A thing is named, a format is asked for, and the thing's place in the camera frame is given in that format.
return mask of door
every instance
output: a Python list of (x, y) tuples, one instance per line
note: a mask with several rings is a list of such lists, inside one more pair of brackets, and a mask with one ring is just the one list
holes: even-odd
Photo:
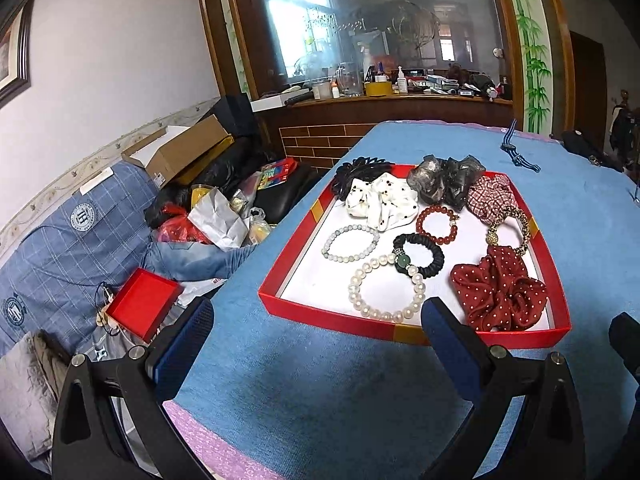
[(607, 65), (604, 47), (571, 31), (575, 65), (575, 129), (604, 149), (607, 132)]

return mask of white pearl bracelet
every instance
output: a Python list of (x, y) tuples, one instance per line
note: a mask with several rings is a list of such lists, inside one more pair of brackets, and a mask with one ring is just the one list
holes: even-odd
[[(366, 233), (370, 233), (373, 235), (373, 241), (367, 246), (364, 251), (359, 254), (354, 254), (353, 256), (335, 256), (334, 254), (329, 254), (329, 248), (331, 247), (331, 244), (334, 243), (334, 240), (342, 233), (347, 233), (348, 231), (364, 231)], [(380, 233), (375, 229), (372, 229), (371, 227), (368, 227), (366, 225), (349, 225), (332, 233), (331, 236), (329, 236), (328, 240), (325, 242), (324, 247), (322, 247), (322, 250), (320, 252), (322, 253), (322, 256), (331, 260), (332, 262), (348, 264), (349, 262), (357, 262), (358, 260), (363, 260), (364, 258), (369, 256), (373, 252), (373, 249), (376, 248), (378, 240), (380, 240)]]
[(426, 286), (422, 281), (422, 275), (418, 272), (416, 266), (407, 267), (411, 281), (414, 284), (414, 298), (409, 306), (404, 310), (396, 310), (391, 312), (380, 312), (376, 308), (372, 308), (362, 299), (360, 295), (360, 285), (362, 280), (367, 277), (373, 269), (378, 269), (386, 264), (393, 265), (396, 262), (396, 255), (391, 253), (389, 255), (383, 254), (378, 258), (372, 258), (370, 262), (363, 264), (361, 269), (356, 270), (356, 273), (351, 278), (349, 285), (349, 301), (353, 303), (353, 307), (360, 312), (362, 317), (369, 317), (370, 319), (378, 319), (380, 321), (390, 321), (392, 323), (402, 323), (405, 319), (411, 319), (414, 314), (420, 312), (420, 308), (426, 299), (424, 291)]

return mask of white wall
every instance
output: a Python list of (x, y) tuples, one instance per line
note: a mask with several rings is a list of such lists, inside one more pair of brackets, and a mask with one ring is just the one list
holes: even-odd
[(609, 127), (620, 90), (629, 90), (629, 106), (640, 107), (640, 47), (609, 0), (562, 0), (569, 28), (602, 43), (607, 63), (607, 137), (604, 149), (610, 152)]
[(0, 227), (102, 146), (219, 95), (198, 0), (35, 0), (29, 58), (0, 108)]

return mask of red polka dot scrunchie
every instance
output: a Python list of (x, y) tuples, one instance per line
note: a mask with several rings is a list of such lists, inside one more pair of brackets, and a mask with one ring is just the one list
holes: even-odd
[(479, 332), (526, 330), (540, 320), (548, 300), (545, 284), (528, 276), (510, 247), (490, 246), (479, 265), (456, 265), (450, 278), (466, 322)]

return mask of plastic bottle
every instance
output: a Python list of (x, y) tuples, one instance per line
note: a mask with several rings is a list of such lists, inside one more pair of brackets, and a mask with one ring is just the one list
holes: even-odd
[(371, 57), (369, 44), (359, 41), (358, 45), (360, 46), (360, 53), (362, 54), (362, 70), (364, 72), (364, 77), (366, 78), (369, 68), (373, 66), (373, 57)]
[(398, 67), (398, 92), (401, 94), (409, 93), (409, 87), (406, 84), (406, 78), (404, 77), (401, 66)]

